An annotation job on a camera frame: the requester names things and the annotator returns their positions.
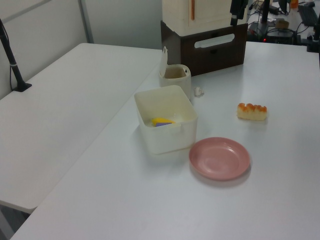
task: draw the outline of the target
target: purple object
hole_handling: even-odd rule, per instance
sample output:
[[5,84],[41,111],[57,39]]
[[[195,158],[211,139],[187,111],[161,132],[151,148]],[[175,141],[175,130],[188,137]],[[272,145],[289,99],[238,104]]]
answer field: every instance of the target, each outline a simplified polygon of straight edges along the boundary
[[171,124],[171,122],[157,122],[155,124],[156,127],[160,127],[160,126],[164,126],[164,125],[168,125],[168,124]]

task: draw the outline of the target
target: dark brown wooden box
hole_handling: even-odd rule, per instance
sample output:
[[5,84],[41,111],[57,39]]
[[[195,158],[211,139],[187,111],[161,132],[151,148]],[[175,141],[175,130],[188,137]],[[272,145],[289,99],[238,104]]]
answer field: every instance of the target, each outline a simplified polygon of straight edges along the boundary
[[[179,36],[161,21],[162,48],[168,49],[168,65],[186,65],[192,76],[244,63],[248,24],[225,27],[197,34]],[[234,34],[231,42],[206,48],[195,48],[202,40]]]

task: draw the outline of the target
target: white wall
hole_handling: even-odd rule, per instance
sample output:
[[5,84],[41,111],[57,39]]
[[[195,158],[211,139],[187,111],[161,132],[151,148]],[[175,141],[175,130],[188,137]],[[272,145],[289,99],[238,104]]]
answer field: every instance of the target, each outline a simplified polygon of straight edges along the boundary
[[162,0],[82,0],[95,44],[161,49]]
[[[78,44],[87,42],[78,0],[50,0],[4,22],[4,26],[25,82]],[[0,99],[11,92],[9,66],[1,44]]]

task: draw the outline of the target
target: floor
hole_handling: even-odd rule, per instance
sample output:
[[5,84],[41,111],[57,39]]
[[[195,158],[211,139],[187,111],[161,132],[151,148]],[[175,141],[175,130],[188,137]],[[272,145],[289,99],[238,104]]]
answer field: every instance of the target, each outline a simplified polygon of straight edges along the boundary
[[9,240],[30,215],[0,205],[0,240]]

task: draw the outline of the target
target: yellow sponge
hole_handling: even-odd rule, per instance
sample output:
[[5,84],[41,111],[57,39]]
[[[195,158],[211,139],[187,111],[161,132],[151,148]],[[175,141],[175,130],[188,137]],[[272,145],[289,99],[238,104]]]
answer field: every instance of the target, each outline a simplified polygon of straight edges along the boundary
[[156,126],[156,124],[163,124],[163,123],[170,123],[170,124],[175,124],[176,122],[175,121],[171,121],[169,119],[166,119],[166,118],[163,118],[163,117],[156,117],[156,118],[153,118],[152,119],[152,124],[154,126]]

